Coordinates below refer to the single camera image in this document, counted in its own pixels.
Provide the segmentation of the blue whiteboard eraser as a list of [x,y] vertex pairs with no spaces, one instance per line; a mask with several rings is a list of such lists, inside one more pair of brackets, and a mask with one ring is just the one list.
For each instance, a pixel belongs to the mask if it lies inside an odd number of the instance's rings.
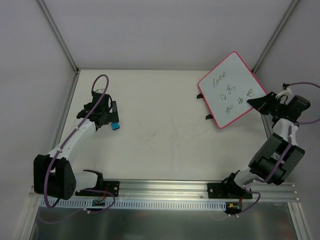
[[119,130],[120,124],[118,122],[113,122],[113,123],[111,123],[111,128],[113,131]]

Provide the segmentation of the pink framed whiteboard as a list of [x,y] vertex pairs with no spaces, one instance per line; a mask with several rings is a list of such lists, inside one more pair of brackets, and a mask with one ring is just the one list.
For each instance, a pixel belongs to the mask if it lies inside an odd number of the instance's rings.
[[197,85],[220,129],[253,109],[247,100],[267,95],[265,88],[236,51],[227,55]]

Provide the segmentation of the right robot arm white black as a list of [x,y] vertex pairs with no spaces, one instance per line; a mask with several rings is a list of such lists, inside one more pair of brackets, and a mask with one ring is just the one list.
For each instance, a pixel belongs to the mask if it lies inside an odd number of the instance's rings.
[[253,156],[246,170],[232,172],[214,190],[219,197],[241,198],[255,182],[280,185],[290,175],[305,154],[298,146],[298,118],[311,103],[295,95],[289,103],[274,92],[247,101],[262,115],[270,115],[273,133]]

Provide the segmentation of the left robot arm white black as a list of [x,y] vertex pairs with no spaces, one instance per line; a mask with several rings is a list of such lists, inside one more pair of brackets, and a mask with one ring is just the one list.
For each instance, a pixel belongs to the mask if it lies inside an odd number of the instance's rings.
[[84,169],[75,173],[72,165],[87,138],[104,125],[119,129],[116,101],[109,94],[92,93],[92,101],[77,114],[71,133],[46,155],[33,161],[33,187],[37,194],[68,200],[73,194],[98,196],[108,190],[103,174]]

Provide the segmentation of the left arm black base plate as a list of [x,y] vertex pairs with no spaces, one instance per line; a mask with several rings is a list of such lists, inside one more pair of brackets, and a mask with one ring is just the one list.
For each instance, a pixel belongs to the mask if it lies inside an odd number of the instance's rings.
[[119,196],[120,182],[109,179],[104,180],[102,190],[111,193],[117,198]]

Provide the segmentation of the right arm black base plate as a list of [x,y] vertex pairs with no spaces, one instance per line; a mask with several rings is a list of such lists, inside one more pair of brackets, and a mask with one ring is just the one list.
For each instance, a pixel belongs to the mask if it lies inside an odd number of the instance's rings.
[[246,192],[244,189],[236,184],[208,183],[207,193],[209,199],[245,199],[251,200],[253,195]]

